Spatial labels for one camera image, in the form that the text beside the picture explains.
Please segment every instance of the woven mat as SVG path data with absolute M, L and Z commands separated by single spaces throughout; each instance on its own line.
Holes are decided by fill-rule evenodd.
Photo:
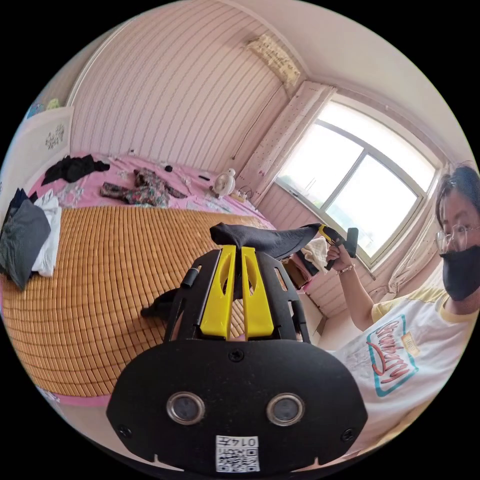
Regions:
M 5 326 L 33 382 L 60 395 L 110 394 L 125 365 L 163 341 L 164 323 L 140 309 L 217 248 L 209 228 L 219 222 L 265 228 L 253 217 L 192 210 L 64 209 L 53 277 L 32 278 L 24 292 L 1 279 Z M 231 332 L 244 333 L 239 301 Z

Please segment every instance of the bracelet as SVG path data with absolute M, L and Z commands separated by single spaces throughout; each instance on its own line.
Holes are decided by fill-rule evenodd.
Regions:
M 343 270 L 339 270 L 336 274 L 337 275 L 340 275 L 344 272 L 348 272 L 349 270 L 351 270 L 352 268 L 354 268 L 355 265 L 352 263 L 351 265 L 347 266 L 346 268 L 344 268 Z

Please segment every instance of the woman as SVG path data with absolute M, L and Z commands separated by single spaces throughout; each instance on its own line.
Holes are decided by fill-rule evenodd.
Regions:
M 349 454 L 403 431 L 455 369 L 480 309 L 480 177 L 469 167 L 445 175 L 436 199 L 444 289 L 420 288 L 374 304 L 344 246 L 330 247 L 346 305 L 362 334 L 331 352 L 354 376 L 368 421 Z

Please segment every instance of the qr code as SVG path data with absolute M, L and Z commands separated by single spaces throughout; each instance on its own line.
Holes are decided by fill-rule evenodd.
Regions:
M 216 437 L 216 471 L 259 472 L 259 440 L 256 436 Z

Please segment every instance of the fisheye image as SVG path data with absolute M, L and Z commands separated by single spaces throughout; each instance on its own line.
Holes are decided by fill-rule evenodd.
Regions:
M 306 1 L 173 1 L 96 38 L 18 126 L 0 221 L 38 401 L 125 472 L 326 476 L 417 420 L 480 311 L 461 126 Z

